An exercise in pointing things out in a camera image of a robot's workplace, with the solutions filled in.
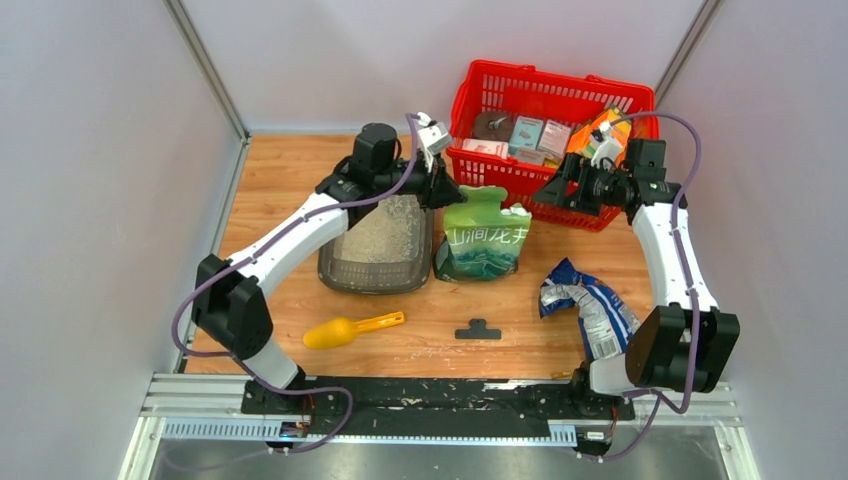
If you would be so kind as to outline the green litter bag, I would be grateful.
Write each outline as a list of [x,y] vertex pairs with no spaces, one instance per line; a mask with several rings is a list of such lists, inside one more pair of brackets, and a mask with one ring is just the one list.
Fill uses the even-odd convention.
[[444,209],[444,237],[433,258],[437,279],[488,282],[518,270],[532,213],[520,203],[504,207],[507,191],[498,186],[462,185],[467,201]]

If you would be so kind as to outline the yellow plastic scoop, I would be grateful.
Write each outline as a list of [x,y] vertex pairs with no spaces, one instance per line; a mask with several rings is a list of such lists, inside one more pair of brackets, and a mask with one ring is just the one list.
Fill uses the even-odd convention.
[[348,345],[361,334],[398,326],[405,322],[406,317],[403,312],[393,312],[357,321],[337,317],[308,330],[303,335],[302,341],[308,349],[327,350]]

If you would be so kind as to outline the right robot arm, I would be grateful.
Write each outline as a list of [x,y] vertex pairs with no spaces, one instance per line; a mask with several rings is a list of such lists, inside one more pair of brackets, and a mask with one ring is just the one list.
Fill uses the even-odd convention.
[[636,138],[621,165],[569,153],[533,196],[535,202],[597,216],[618,208],[639,240],[654,307],[625,352],[594,360],[570,391],[579,416],[598,417],[612,395],[637,390],[709,393],[740,336],[736,315],[721,311],[700,273],[688,231],[683,188],[665,179],[666,144]]

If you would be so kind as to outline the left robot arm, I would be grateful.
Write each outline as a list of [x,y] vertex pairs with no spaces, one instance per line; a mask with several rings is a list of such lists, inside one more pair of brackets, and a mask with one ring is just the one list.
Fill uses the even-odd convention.
[[249,247],[222,259],[214,254],[197,268],[194,291],[179,306],[267,389],[267,401],[291,415],[304,405],[302,369],[273,338],[267,299],[303,261],[357,225],[377,204],[394,195],[415,197],[423,210],[463,203],[442,152],[452,145],[447,127],[422,113],[407,117],[409,158],[400,157],[394,127],[369,123],[351,153],[325,177],[289,218]]

